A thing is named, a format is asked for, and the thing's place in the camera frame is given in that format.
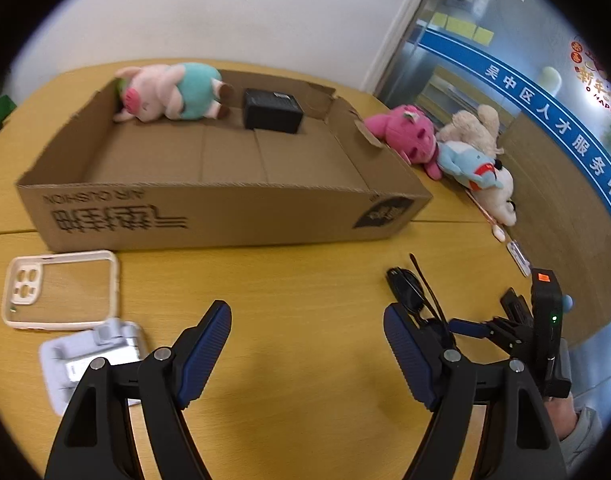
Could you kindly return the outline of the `person right hand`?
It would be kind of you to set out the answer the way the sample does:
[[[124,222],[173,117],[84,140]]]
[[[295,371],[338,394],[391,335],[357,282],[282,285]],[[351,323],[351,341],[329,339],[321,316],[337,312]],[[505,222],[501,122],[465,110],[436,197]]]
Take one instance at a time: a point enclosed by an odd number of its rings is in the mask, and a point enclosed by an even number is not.
[[[572,394],[569,394],[564,399],[546,399],[544,406],[551,419],[557,438],[560,441],[567,439],[575,431],[579,421],[579,413],[575,410]]]

